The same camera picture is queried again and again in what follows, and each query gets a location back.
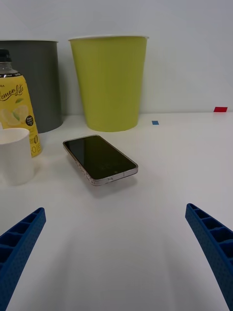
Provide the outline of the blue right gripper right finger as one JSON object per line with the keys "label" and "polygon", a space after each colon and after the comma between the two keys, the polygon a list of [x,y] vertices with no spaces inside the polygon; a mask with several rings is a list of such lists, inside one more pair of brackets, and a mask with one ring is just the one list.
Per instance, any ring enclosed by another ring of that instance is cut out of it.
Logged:
{"label": "blue right gripper right finger", "polygon": [[233,310],[233,232],[191,203],[186,206],[185,218],[214,273],[229,310]]}

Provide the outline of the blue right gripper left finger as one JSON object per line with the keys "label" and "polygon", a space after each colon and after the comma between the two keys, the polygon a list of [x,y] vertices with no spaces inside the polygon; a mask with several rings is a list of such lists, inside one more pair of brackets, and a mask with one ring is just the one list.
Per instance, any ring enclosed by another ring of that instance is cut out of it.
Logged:
{"label": "blue right gripper left finger", "polygon": [[40,207],[0,236],[0,310],[7,309],[45,223]]}

